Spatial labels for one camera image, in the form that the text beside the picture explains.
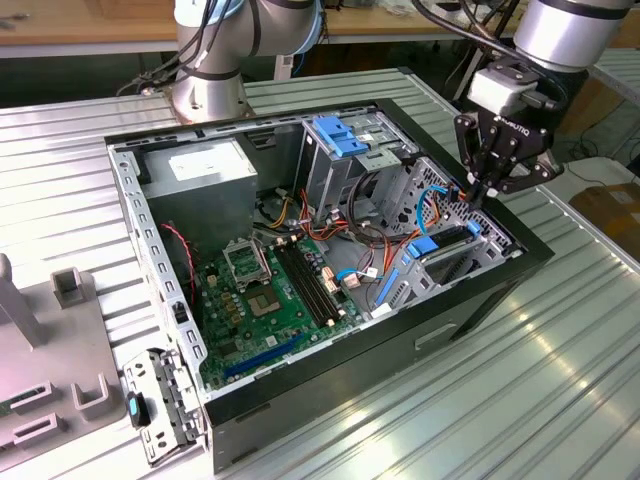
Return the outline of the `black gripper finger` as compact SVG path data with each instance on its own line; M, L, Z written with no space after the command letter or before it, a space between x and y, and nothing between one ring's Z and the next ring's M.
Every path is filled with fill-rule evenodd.
M476 114L459 114L454 118L454 130L459 157L467 169L467 181L470 184L465 193L467 203L482 203L488 187L482 182L484 160L479 159L481 142Z
M557 162L550 151L523 161L512 157L502 162L484 181L486 195L495 198L498 195L517 193L549 182L564 171L563 164Z

